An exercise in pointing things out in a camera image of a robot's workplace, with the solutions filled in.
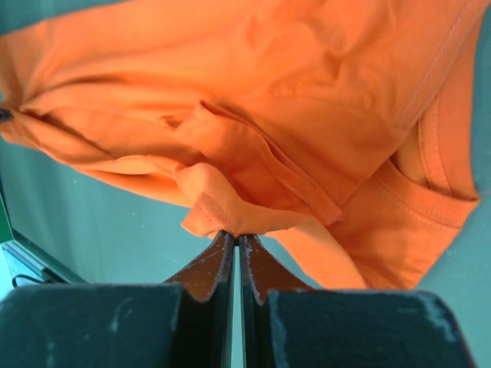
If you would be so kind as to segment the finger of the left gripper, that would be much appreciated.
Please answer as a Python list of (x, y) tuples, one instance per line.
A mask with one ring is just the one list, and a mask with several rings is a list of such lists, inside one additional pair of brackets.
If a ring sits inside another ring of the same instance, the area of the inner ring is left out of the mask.
[(12, 119), (12, 112), (9, 109), (1, 108), (0, 109), (0, 123), (8, 122)]

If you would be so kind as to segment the orange t-shirt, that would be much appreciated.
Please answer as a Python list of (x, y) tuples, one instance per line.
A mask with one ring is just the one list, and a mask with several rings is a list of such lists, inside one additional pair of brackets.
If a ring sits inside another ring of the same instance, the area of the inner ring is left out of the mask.
[(326, 288), (413, 288), (479, 204), (470, 164), (487, 1), (125, 1), (14, 25), (10, 143), (267, 235)]

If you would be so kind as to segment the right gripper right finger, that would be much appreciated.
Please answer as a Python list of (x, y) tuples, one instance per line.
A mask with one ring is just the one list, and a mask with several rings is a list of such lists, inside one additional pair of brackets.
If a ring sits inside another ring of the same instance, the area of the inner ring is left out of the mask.
[(239, 239), (248, 367), (473, 367), (451, 310), (419, 291), (316, 290)]

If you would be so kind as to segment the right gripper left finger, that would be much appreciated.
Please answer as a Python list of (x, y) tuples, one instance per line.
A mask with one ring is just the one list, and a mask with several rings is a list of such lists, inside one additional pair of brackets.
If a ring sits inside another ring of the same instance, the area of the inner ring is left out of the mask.
[(160, 284), (28, 278), (1, 303), (3, 367), (228, 367), (234, 238)]

